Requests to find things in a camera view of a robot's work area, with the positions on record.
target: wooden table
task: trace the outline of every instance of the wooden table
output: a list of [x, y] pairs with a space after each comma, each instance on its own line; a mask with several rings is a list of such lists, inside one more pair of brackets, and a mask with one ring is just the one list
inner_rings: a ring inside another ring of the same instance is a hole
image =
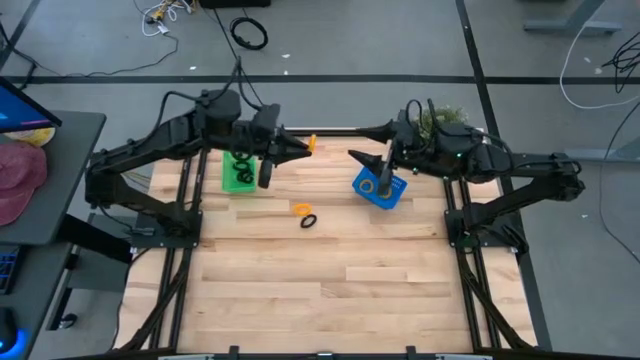
[[[361, 165], [347, 150], [386, 154], [385, 148], [366, 139], [318, 138], [311, 158], [279, 166], [269, 189], [243, 195], [221, 191], [221, 152], [213, 151], [178, 351], [227, 353], [230, 345], [242, 353], [404, 353], [407, 345], [426, 353], [471, 351], [446, 240], [442, 180], [397, 171], [409, 185], [387, 211], [351, 187]], [[150, 194], [174, 199], [180, 170], [181, 162], [158, 162]], [[470, 185], [470, 192], [478, 202], [499, 195], [495, 182]], [[310, 229], [301, 229], [291, 212], [303, 202], [318, 216]], [[535, 343], [515, 257], [506, 248], [483, 253], [496, 305]], [[164, 250], [153, 250], [131, 269], [116, 346], [155, 305], [163, 259]], [[488, 346], [477, 301], [476, 308]]]

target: table leg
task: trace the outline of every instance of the table leg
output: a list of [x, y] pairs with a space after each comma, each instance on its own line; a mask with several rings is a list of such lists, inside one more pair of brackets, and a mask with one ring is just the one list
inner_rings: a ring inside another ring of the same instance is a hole
[[584, 0], [580, 6], [564, 20], [528, 20], [524, 23], [525, 31], [563, 32], [576, 34], [586, 24], [583, 34], [612, 34], [622, 29], [622, 25], [614, 22], [589, 21], [593, 14], [604, 3], [604, 0]]
[[58, 239], [95, 251], [108, 258], [129, 264], [131, 245], [126, 240], [112, 236], [69, 214], [65, 215]]

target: blue light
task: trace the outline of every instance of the blue light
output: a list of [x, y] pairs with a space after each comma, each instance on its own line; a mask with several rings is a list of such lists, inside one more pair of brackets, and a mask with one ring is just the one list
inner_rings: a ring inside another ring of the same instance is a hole
[[9, 351], [4, 354], [0, 354], [0, 359], [15, 359], [18, 355], [22, 354], [27, 348], [27, 332], [25, 330], [18, 330], [18, 338], [16, 339], [16, 344], [13, 345]]

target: monitor screen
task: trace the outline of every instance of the monitor screen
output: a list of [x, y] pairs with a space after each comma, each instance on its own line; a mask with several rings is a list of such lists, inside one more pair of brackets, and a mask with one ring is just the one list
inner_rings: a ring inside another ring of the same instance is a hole
[[6, 81], [0, 82], [0, 133], [60, 125], [51, 113]]

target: mouse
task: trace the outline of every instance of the mouse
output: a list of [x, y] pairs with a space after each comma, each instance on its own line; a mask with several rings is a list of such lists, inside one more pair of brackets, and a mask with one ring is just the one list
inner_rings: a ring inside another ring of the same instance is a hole
[[9, 308], [0, 308], [0, 354], [11, 350], [18, 341], [18, 327]]

